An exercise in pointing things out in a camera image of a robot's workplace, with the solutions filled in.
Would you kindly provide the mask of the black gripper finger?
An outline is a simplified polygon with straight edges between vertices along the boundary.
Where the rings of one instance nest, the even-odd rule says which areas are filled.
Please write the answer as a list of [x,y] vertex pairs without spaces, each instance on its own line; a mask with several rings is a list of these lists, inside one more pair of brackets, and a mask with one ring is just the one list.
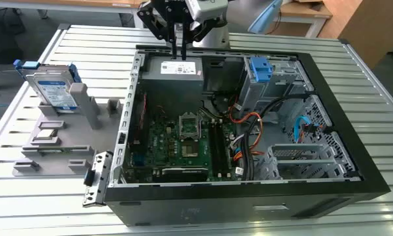
[[191,29],[194,23],[192,18],[184,18],[183,22],[183,43],[182,43],[182,59],[187,60],[187,46],[194,42],[202,42],[214,29],[227,26],[228,21],[220,18],[206,20],[196,29]]
[[158,10],[154,8],[152,3],[142,3],[139,5],[138,16],[148,27],[155,37],[159,40],[164,40],[171,44],[172,59],[178,58],[178,46],[176,46],[176,32],[175,22],[172,20],[166,21],[160,16]]

